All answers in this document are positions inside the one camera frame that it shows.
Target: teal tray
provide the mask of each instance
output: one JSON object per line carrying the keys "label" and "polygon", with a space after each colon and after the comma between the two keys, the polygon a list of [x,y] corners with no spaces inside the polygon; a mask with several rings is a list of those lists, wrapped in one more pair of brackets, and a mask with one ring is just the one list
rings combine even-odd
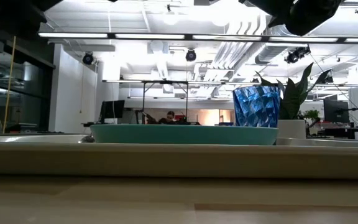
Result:
{"label": "teal tray", "polygon": [[97,143],[272,145],[277,128],[96,124]]}

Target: wooden surface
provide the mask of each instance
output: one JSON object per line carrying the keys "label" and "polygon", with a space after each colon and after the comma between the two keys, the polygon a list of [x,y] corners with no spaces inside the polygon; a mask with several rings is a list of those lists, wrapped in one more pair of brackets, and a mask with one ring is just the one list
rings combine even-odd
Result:
{"label": "wooden surface", "polygon": [[358,148],[6,142],[0,174],[358,179]]}
{"label": "wooden surface", "polygon": [[0,224],[358,224],[358,182],[0,176]]}

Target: blue faceted glass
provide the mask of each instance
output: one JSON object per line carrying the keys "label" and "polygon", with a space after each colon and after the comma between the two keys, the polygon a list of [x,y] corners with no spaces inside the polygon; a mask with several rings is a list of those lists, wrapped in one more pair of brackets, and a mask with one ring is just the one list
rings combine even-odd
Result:
{"label": "blue faceted glass", "polygon": [[236,126],[277,128],[280,89],[275,86],[249,86],[233,91]]}

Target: white pot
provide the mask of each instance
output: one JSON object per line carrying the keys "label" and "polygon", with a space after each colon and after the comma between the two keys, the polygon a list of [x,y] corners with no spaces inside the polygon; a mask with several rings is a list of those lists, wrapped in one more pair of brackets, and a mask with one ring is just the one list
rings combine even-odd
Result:
{"label": "white pot", "polygon": [[306,139],[304,120],[278,120],[278,138]]}

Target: computer monitor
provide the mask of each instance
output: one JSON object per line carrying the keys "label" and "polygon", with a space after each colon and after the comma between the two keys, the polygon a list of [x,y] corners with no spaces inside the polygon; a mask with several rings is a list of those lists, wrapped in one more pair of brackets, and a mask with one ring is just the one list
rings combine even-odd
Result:
{"label": "computer monitor", "polygon": [[100,122],[106,118],[122,118],[125,100],[104,101],[100,110]]}
{"label": "computer monitor", "polygon": [[349,123],[349,109],[347,102],[324,100],[324,120],[333,123]]}

